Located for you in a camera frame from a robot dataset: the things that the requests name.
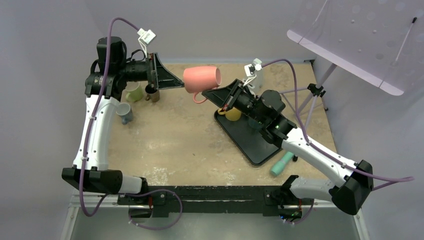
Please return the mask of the pink mug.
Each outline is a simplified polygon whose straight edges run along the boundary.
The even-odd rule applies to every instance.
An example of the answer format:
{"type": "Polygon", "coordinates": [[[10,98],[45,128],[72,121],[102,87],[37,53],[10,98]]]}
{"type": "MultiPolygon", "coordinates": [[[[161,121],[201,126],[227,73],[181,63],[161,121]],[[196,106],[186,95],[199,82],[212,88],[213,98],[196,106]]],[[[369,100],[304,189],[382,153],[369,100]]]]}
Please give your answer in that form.
{"type": "Polygon", "coordinates": [[[196,66],[183,71],[184,89],[193,94],[193,101],[202,104],[207,99],[196,100],[196,96],[207,90],[216,89],[222,83],[221,71],[216,66],[196,66]]]}

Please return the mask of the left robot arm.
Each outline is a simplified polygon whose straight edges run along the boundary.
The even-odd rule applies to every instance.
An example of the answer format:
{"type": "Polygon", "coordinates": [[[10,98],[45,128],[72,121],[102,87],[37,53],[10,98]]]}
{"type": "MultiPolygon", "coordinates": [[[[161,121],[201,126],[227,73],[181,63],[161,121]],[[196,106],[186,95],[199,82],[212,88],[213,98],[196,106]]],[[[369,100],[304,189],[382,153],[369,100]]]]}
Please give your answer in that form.
{"type": "Polygon", "coordinates": [[[144,60],[127,57],[127,46],[113,36],[110,46],[108,76],[101,89],[106,67],[107,39],[96,45],[98,58],[90,67],[85,80],[85,123],[77,155],[72,167],[65,167],[61,177],[83,192],[100,194],[129,194],[138,205],[149,199],[148,183],[144,177],[124,175],[109,169],[108,145],[113,119],[128,82],[147,81],[154,90],[184,87],[183,81],[168,71],[156,52],[147,53],[144,60]]]}

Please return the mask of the brown mug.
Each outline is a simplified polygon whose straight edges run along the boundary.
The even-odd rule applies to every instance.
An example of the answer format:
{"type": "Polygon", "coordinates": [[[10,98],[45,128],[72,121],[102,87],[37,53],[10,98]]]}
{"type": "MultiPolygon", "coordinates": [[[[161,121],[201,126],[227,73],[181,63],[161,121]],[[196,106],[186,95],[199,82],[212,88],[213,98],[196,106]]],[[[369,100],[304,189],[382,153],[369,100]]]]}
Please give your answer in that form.
{"type": "Polygon", "coordinates": [[[145,87],[146,92],[146,101],[151,101],[153,103],[158,102],[160,100],[160,91],[154,87],[152,87],[150,84],[146,85],[145,87]]]}

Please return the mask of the light green mug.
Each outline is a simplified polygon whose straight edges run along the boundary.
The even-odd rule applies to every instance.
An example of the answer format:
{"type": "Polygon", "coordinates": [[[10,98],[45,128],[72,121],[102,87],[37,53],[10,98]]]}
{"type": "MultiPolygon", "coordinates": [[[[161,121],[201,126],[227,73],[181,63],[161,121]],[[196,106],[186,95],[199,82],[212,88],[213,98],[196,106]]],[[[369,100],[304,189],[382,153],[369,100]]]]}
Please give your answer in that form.
{"type": "Polygon", "coordinates": [[[139,82],[128,82],[125,90],[125,99],[130,103],[140,101],[144,98],[143,88],[139,82]]]}

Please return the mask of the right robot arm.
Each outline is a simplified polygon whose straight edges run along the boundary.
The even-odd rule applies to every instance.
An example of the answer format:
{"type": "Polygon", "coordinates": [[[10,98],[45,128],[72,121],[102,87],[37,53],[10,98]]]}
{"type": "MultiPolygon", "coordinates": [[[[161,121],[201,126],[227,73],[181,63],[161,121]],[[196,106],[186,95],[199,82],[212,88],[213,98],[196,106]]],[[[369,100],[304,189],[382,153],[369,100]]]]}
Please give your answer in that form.
{"type": "Polygon", "coordinates": [[[295,177],[281,189],[280,196],[288,204],[298,199],[332,202],[339,210],[356,215],[374,188],[372,165],[345,158],[310,138],[282,110],[286,107],[275,90],[265,90],[255,96],[238,79],[222,88],[201,93],[223,110],[236,108],[261,126],[259,132],[269,144],[281,147],[305,160],[323,173],[327,180],[295,177]]]}

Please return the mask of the blue grey mug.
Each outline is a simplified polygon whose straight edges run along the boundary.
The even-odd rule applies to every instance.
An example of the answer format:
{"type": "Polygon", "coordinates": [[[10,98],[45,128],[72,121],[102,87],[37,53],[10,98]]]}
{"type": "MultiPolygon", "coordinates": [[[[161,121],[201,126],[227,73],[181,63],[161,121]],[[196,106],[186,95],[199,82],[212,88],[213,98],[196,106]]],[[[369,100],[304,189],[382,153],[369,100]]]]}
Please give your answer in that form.
{"type": "Polygon", "coordinates": [[[132,108],[127,102],[122,102],[117,106],[116,114],[120,117],[123,125],[127,125],[134,119],[132,108]]]}

